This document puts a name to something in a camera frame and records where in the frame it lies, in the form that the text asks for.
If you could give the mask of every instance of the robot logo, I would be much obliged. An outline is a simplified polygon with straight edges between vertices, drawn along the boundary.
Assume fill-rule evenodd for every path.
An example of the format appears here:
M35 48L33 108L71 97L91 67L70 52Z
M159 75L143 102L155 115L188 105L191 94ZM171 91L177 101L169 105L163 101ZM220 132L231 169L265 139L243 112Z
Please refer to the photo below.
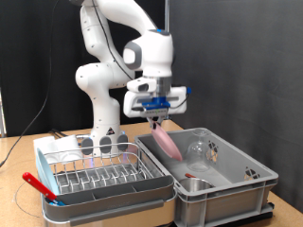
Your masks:
M112 129L112 127L107 131L106 135L112 135L115 134L114 130Z

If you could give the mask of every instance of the metal pole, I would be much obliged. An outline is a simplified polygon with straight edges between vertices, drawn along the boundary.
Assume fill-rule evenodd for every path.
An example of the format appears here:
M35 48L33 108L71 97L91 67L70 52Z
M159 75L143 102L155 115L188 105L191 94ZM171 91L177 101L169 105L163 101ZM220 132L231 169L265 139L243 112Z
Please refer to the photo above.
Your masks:
M165 0L165 30L169 32L169 0Z
M1 137L6 137L6 134L4 132L4 126L3 126L3 119L2 119L2 97L0 100L0 131L1 131Z

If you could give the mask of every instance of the wooden table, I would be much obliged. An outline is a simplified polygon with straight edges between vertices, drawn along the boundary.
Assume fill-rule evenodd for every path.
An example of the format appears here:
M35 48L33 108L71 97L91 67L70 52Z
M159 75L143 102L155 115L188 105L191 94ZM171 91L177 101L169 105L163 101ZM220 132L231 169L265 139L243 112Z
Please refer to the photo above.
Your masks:
M164 121L162 126L166 131L177 131L182 129L172 121ZM121 129L129 136L130 142L134 141L136 135L151 133L149 123L125 125L121 126ZM90 130L66 131L65 133L85 134L89 133L89 131ZM23 184L24 180L22 179L22 174L24 172L31 172L37 177L33 140L48 135L49 134L36 134L24 136L12 151L7 162L0 168L0 226L43 226L39 193L29 184ZM17 137L0 139L1 161L5 159L16 139ZM273 218L244 225L245 227L303 226L302 213L295 210L291 205L273 193L270 193L269 201L276 206Z

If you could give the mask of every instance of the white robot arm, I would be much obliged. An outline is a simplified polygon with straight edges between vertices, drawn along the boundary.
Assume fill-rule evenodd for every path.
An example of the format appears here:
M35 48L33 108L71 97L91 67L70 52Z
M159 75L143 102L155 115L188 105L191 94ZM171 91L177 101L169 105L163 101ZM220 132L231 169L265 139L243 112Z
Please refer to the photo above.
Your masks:
M109 96L109 89L127 83L129 92L124 99L124 113L129 117L158 116L161 123L167 114L181 114L186 110L187 88L171 88L171 35L157 29L134 0L70 2L82 5L80 20L85 46L100 60L100 63L80 67L76 74L77 84L93 102L94 128L90 137L94 146L99 145L105 135L109 135L113 143L120 135L119 104ZM125 46L123 60L113 45L106 18L141 34ZM134 79L134 71L143 71L143 77L130 81Z

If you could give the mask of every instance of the clear glass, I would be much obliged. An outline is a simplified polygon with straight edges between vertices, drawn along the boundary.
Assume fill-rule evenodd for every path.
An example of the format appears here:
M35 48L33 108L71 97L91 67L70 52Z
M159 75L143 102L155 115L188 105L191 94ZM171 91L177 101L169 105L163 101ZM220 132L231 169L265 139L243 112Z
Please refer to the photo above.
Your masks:
M189 145L187 149L187 168L196 172L208 171L209 160L206 155L210 152L210 148L204 141L210 131L196 129L193 134L197 136L198 141Z

